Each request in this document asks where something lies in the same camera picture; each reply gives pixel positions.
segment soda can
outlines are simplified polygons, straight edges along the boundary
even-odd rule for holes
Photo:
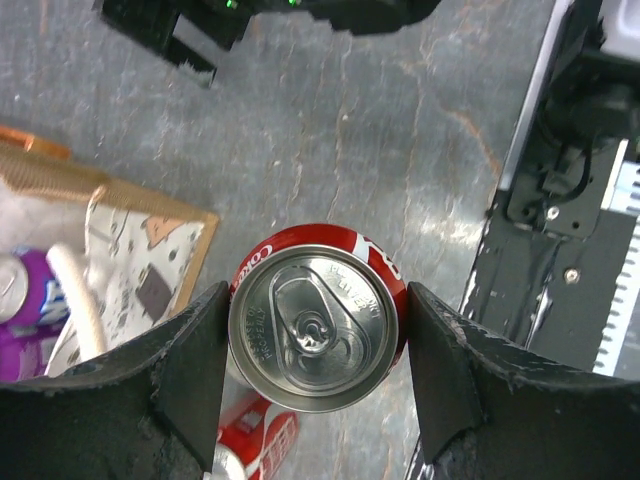
[[[328,412],[368,395],[406,343],[407,290],[384,251],[337,225],[288,228],[256,246],[231,284],[229,345],[274,403]]]
[[[209,478],[272,479],[299,428],[294,412],[257,397],[228,423],[221,421]]]

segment screw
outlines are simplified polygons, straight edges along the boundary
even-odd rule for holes
[[[560,215],[560,209],[558,207],[554,206],[547,210],[547,220],[549,221],[555,220],[558,218],[558,215]]]
[[[567,285],[575,285],[580,281],[580,270],[577,268],[567,268],[564,271],[564,282]]]

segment red soda can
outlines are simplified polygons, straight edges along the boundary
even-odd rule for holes
[[[298,431],[298,417],[257,395],[220,421],[213,471],[215,480],[270,480]]]
[[[337,225],[299,225],[257,245],[231,282],[229,345],[262,396],[327,412],[369,394],[406,343],[407,290],[388,255]]]

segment purple can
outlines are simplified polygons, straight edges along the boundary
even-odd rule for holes
[[[0,382],[43,375],[63,324],[43,327],[0,325]]]
[[[0,254],[0,324],[42,326],[68,318],[69,307],[44,252],[19,248]]]

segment black cable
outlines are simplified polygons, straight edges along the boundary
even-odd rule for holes
[[[563,203],[570,202],[571,200],[575,200],[578,198],[589,185],[589,179],[591,178],[591,162],[592,162],[592,154],[593,154],[593,144],[589,145],[585,148],[582,153],[584,153],[584,166],[582,167],[582,176],[580,177],[580,181],[578,184],[571,189],[569,192],[564,193],[562,195],[550,196],[549,204],[547,208],[552,207],[554,205],[561,205]]]

